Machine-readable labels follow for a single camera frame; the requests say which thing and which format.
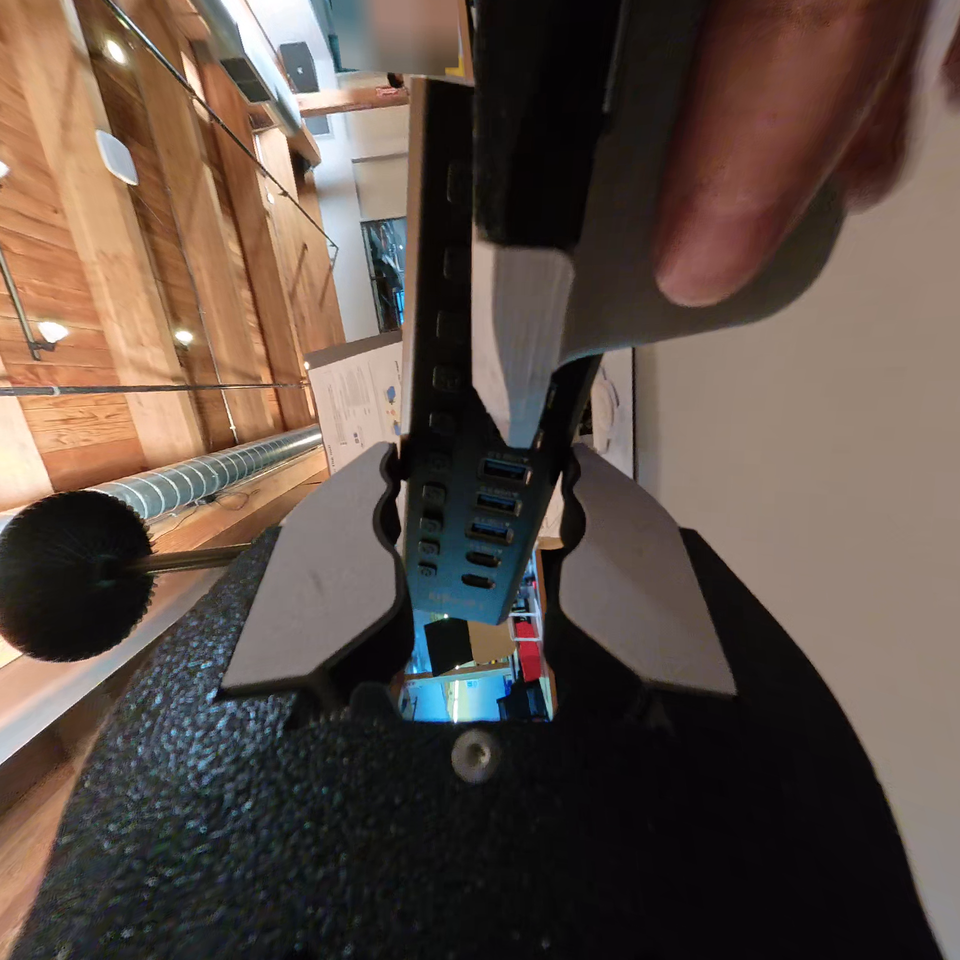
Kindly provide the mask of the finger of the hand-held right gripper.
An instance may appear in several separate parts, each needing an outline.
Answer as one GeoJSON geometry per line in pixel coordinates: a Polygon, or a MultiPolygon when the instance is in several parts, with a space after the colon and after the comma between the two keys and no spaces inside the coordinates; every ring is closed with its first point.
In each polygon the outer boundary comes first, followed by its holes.
{"type": "Polygon", "coordinates": [[[807,292],[832,255],[845,212],[828,182],[764,268],[731,297],[711,306],[679,306],[655,282],[652,235],[659,192],[711,5],[623,4],[610,65],[609,113],[573,254],[562,362],[771,318],[807,292]]]}
{"type": "Polygon", "coordinates": [[[623,2],[477,3],[472,381],[530,447],[563,337],[623,2]]]}

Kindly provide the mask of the silver spiral air duct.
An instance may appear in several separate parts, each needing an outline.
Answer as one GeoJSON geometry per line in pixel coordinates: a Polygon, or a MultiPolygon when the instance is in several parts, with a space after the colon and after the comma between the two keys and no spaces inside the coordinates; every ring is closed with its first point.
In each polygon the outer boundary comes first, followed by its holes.
{"type": "Polygon", "coordinates": [[[322,448],[321,429],[311,425],[109,481],[93,491],[150,522],[322,448]]]}

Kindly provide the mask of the black ceiling speaker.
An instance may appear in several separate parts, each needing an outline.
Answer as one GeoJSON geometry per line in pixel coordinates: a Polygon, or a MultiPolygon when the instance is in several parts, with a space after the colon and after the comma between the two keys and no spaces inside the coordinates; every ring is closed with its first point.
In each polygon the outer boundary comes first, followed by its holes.
{"type": "Polygon", "coordinates": [[[281,43],[278,46],[278,53],[291,90],[295,94],[311,94],[319,91],[315,59],[305,41],[281,43]]]}

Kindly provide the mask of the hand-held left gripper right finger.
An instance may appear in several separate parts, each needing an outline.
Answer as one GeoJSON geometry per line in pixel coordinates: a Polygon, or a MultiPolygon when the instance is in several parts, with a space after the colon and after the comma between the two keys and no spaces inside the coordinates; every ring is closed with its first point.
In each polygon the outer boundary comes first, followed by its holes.
{"type": "Polygon", "coordinates": [[[651,687],[734,698],[738,686],[681,530],[646,489],[576,443],[564,477],[574,522],[558,609],[651,687]]]}

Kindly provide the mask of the white printed board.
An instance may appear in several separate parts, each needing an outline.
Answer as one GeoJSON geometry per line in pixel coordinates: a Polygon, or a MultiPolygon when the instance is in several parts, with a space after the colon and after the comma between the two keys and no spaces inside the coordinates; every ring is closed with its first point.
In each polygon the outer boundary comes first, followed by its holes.
{"type": "Polygon", "coordinates": [[[402,437],[402,332],[338,343],[305,357],[330,474],[402,437]]]}

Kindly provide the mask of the dark multi-port usb hub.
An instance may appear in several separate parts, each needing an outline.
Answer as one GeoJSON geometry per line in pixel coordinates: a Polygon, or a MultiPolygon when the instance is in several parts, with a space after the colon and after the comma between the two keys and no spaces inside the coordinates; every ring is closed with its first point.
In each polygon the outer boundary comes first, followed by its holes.
{"type": "Polygon", "coordinates": [[[415,610],[502,622],[570,456],[599,361],[551,379],[531,449],[512,448],[472,382],[474,91],[410,77],[400,462],[415,610]]]}

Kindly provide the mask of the white ceiling access point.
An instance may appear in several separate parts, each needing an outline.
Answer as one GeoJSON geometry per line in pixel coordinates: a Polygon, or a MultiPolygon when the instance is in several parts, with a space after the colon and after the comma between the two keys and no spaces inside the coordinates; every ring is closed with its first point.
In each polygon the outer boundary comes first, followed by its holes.
{"type": "Polygon", "coordinates": [[[126,186],[139,186],[139,175],[129,149],[106,130],[97,128],[94,138],[102,164],[108,173],[126,186]]]}

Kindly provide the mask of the dark wall screen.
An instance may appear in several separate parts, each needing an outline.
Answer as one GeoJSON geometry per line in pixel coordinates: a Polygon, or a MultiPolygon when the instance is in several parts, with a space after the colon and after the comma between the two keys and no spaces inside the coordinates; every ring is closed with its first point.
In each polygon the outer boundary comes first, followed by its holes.
{"type": "Polygon", "coordinates": [[[405,314],[406,218],[360,223],[378,330],[400,330],[405,314]]]}

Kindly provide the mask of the thin black ceiling rod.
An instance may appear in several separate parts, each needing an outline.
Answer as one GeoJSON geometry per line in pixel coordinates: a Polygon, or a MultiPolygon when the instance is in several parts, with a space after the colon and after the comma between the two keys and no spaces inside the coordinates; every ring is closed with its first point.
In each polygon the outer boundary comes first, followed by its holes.
{"type": "Polygon", "coordinates": [[[230,393],[251,391],[300,391],[308,386],[306,381],[294,383],[209,383],[209,384],[157,384],[157,385],[90,385],[90,386],[7,386],[1,387],[3,399],[61,398],[92,396],[126,396],[179,393],[230,393]]]}

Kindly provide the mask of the black box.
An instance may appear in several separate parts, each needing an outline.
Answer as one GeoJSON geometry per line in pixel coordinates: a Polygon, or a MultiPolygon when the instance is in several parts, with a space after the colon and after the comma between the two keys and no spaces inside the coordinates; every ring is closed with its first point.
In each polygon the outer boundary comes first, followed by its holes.
{"type": "Polygon", "coordinates": [[[470,622],[442,617],[424,626],[430,672],[439,677],[475,662],[470,622]]]}

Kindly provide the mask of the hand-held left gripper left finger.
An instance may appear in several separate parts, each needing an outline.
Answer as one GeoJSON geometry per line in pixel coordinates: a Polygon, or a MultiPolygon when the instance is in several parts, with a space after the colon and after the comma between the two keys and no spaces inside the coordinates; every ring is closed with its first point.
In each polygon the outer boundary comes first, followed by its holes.
{"type": "Polygon", "coordinates": [[[280,526],[220,693],[351,698],[389,688],[413,652],[398,550],[397,446],[379,441],[304,498],[280,526]]]}

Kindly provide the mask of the person's right hand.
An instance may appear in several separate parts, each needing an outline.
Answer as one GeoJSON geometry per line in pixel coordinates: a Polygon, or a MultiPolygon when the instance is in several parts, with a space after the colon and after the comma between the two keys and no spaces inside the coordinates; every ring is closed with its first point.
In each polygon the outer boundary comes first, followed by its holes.
{"type": "Polygon", "coordinates": [[[881,202],[935,81],[958,106],[958,2],[709,2],[659,190],[660,292],[737,293],[831,178],[849,210],[881,202]]]}

